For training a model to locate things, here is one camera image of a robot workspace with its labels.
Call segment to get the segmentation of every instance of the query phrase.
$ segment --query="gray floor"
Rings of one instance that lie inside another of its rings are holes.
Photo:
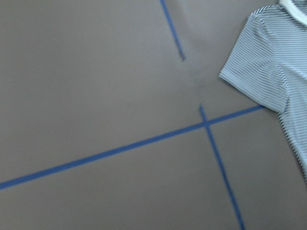
[[[256,106],[217,79],[274,0],[0,3],[0,184]],[[211,126],[246,229],[304,230],[307,190],[277,115]],[[204,128],[0,190],[0,229],[240,229]]]

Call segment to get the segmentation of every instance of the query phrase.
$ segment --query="striped sleeve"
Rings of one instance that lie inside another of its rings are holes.
[[[248,18],[219,77],[257,103],[284,111],[288,93],[272,43],[258,17]]]

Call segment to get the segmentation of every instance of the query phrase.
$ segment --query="blue stripe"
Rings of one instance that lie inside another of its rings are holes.
[[[210,126],[210,125],[222,122],[222,121],[226,121],[226,120],[235,118],[237,116],[242,116],[242,115],[245,115],[245,114],[255,112],[255,111],[263,109],[263,108],[264,107],[262,105],[257,105],[255,107],[245,109],[245,110],[242,110],[242,111],[239,111],[239,112],[235,112],[233,114],[228,114],[228,115],[225,115],[225,116],[218,117],[216,119],[212,119],[212,120],[208,121],[207,124]]]
[[[205,115],[205,111],[203,109],[203,107],[201,106],[200,107],[200,112],[201,112],[201,116],[202,116],[202,119],[203,119],[203,122],[205,124],[205,128],[206,128],[206,131],[208,133],[208,137],[210,139],[210,142],[211,142],[211,145],[212,145],[212,149],[214,151],[214,154],[215,154],[215,157],[216,157],[216,160],[218,162],[218,165],[219,165],[219,168],[221,170],[221,173],[222,173],[222,176],[223,176],[223,180],[225,182],[225,185],[226,185],[226,188],[228,190],[228,194],[230,196],[230,199],[231,199],[231,203],[233,205],[233,208],[235,210],[235,213],[236,213],[236,218],[238,220],[238,223],[240,225],[240,228],[241,230],[244,230],[245,229],[245,226],[244,226],[244,222],[243,222],[243,219],[242,219],[242,216],[241,216],[241,213],[240,213],[240,210],[239,210],[239,206],[236,202],[236,198],[235,198],[235,195],[234,195],[234,192],[230,186],[230,182],[227,178],[227,174],[226,174],[226,170],[224,168],[224,165],[223,165],[223,162],[222,162],[222,158],[220,156],[220,153],[219,153],[219,150],[216,146],[216,143],[215,143],[215,140],[214,140],[214,137],[213,137],[213,134],[210,130],[210,124],[207,122],[207,118],[206,118],[206,115]]]
[[[155,143],[155,142],[160,141],[160,140],[164,140],[164,139],[167,139],[167,138],[178,136],[180,134],[188,133],[188,132],[191,132],[193,130],[200,129],[202,127],[204,127],[203,123],[196,124],[196,125],[189,126],[189,127],[186,127],[186,128],[178,129],[178,130],[173,131],[173,132],[162,134],[162,135],[159,135],[159,136],[156,136],[156,137],[153,137],[153,138],[138,141],[138,142],[135,142],[135,143],[130,144],[130,145],[119,147],[117,149],[98,153],[98,154],[90,156],[90,157],[82,158],[82,159],[72,161],[72,162],[69,162],[69,163],[66,163],[66,164],[63,164],[63,165],[59,165],[59,166],[56,166],[56,167],[53,167],[53,168],[45,169],[45,170],[35,172],[35,173],[29,174],[29,175],[26,175],[26,176],[22,176],[22,177],[19,177],[19,178],[16,178],[16,179],[12,179],[12,180],[0,183],[0,190],[8,188],[8,187],[15,186],[15,185],[18,185],[18,184],[22,184],[22,183],[25,183],[25,182],[28,182],[28,181],[32,181],[32,180],[35,180],[35,179],[38,179],[38,178],[41,178],[41,177],[44,177],[44,176],[48,176],[48,175],[51,175],[51,174],[54,174],[54,173],[58,173],[58,172],[61,172],[61,171],[64,171],[64,170],[68,170],[68,169],[71,169],[71,168],[74,168],[74,167],[77,167],[77,166],[80,166],[80,165],[83,165],[83,164],[86,164],[86,163],[89,163],[89,162],[93,162],[93,161],[96,161],[96,160],[99,160],[99,159],[102,159],[102,158],[105,158],[105,157],[109,157],[109,156],[112,156],[112,155],[115,155],[115,154],[118,154],[118,153],[122,153],[122,152],[126,152],[128,150],[136,149],[138,147],[148,145],[148,144],[152,144],[152,143]]]
[[[179,55],[180,55],[181,59],[184,60],[184,59],[186,59],[186,56],[185,56],[185,54],[184,54],[184,52],[183,52],[183,49],[182,49],[182,46],[181,46],[179,37],[178,37],[178,35],[177,35],[176,29],[175,29],[175,27],[174,27],[174,24],[173,24],[171,15],[170,15],[170,13],[168,12],[168,9],[167,9],[167,6],[166,6],[166,2],[165,2],[165,0],[160,0],[160,2],[161,2],[161,5],[162,5],[164,14],[165,14],[165,16],[166,16],[168,25],[169,25],[169,27],[170,27],[170,29],[171,29],[171,31],[172,31],[173,38],[174,38],[174,40],[175,40],[175,43],[176,43],[176,46],[177,46]]]

